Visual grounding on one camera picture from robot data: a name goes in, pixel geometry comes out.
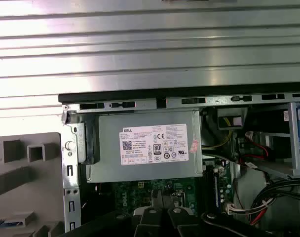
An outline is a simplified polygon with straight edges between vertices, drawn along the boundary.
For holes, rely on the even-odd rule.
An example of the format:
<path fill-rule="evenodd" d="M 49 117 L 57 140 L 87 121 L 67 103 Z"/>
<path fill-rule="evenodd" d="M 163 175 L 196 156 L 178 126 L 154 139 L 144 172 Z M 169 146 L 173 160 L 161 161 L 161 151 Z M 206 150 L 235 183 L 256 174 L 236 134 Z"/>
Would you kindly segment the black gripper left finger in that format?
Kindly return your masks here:
<path fill-rule="evenodd" d="M 106 215 L 61 234 L 62 237 L 158 237 L 160 236 L 163 199 L 162 191 L 151 193 L 152 206 L 135 209 L 132 216 L 122 211 Z"/>

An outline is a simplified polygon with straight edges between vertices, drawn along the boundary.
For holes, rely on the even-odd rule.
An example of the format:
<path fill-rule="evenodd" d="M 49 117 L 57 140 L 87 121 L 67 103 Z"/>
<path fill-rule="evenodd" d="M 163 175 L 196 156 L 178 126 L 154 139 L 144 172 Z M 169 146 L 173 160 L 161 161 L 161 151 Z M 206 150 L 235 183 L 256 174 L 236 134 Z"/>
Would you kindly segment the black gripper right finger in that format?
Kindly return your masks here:
<path fill-rule="evenodd" d="M 176 207 L 172 193 L 163 190 L 163 207 L 167 209 L 173 228 L 181 237 L 271 237 L 273 234 L 237 221 L 224 214 L 205 212 L 200 216 Z"/>

